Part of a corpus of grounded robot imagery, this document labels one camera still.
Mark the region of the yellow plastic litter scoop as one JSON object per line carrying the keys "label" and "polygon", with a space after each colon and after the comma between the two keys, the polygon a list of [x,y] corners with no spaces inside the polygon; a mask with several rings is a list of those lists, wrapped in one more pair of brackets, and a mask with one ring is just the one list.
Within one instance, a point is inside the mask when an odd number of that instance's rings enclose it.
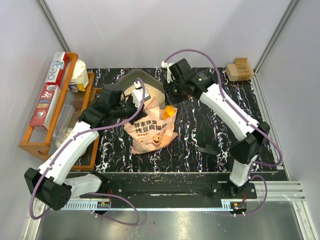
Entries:
{"label": "yellow plastic litter scoop", "polygon": [[166,120],[172,117],[175,114],[175,108],[172,105],[167,105],[163,110],[163,120]]}

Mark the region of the pink cat litter bag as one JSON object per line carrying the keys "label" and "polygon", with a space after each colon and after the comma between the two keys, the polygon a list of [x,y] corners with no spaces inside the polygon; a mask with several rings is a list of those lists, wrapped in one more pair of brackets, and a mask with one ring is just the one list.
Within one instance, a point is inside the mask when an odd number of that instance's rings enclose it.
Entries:
{"label": "pink cat litter bag", "polygon": [[174,115],[163,120],[164,109],[159,106],[146,109],[146,117],[124,125],[124,130],[132,138],[132,154],[139,155],[165,148],[178,136],[174,131],[178,109],[174,107]]}

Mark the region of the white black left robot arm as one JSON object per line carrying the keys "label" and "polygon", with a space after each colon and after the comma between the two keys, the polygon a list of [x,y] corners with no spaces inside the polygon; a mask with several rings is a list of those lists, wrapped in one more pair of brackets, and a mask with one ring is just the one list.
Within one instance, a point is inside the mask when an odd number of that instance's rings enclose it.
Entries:
{"label": "white black left robot arm", "polygon": [[135,89],[124,95],[118,84],[108,84],[80,115],[73,130],[56,152],[38,169],[29,168],[24,178],[32,198],[58,211],[73,197],[93,193],[102,198],[108,193],[105,179],[98,173],[67,179],[68,172],[101,131],[132,122],[143,112],[146,87],[138,78]]}

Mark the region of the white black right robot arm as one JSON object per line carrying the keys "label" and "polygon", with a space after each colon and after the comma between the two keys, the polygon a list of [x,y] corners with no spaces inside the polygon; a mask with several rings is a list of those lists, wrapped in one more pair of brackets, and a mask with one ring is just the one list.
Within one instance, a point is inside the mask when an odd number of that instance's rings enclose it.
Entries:
{"label": "white black right robot arm", "polygon": [[258,122],[246,113],[220,89],[218,80],[207,70],[196,72],[186,59],[176,63],[162,62],[166,72],[163,83],[166,100],[171,104],[181,103],[191,97],[212,109],[231,129],[238,142],[229,153],[233,166],[223,190],[233,198],[245,193],[249,183],[250,168],[260,154],[270,126],[265,121]]}

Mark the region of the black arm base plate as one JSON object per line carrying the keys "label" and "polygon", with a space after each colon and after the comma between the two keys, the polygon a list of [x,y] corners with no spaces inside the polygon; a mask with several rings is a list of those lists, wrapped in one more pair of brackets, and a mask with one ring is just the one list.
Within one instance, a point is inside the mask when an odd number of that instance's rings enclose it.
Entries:
{"label": "black arm base plate", "polygon": [[125,198],[143,195],[191,195],[212,199],[254,200],[257,192],[253,183],[236,187],[229,181],[229,173],[200,172],[136,172],[102,173],[97,190],[103,194],[119,194]]}

